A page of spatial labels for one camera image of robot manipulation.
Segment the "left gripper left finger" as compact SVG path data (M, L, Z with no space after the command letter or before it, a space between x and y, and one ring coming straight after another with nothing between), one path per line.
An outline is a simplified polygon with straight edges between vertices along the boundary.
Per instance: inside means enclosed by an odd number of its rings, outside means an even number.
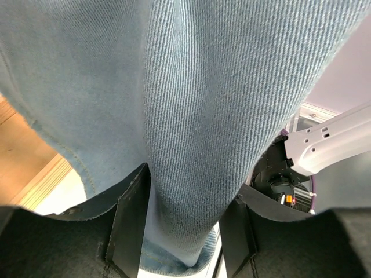
M151 175L140 165L95 197L42 219L38 277L137 277Z

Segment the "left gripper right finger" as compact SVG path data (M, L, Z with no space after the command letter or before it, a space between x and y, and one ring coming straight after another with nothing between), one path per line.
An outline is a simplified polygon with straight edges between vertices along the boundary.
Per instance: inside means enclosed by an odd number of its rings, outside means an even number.
M243 185L219 221L227 277L259 277L256 256L283 251L285 239L293 254L294 229L310 217Z

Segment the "light blue denim skirt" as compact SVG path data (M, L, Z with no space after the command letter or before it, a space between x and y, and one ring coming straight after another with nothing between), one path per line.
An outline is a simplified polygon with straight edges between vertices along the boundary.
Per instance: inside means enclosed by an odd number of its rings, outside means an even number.
M85 186L148 163L140 266L201 271L213 227L369 1L2 1L1 93Z

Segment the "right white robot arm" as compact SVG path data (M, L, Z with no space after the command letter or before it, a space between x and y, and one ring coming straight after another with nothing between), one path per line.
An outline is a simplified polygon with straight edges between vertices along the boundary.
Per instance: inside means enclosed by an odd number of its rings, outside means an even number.
M369 150L370 103L364 103L305 130L282 130L246 183L281 205L314 215L314 175Z

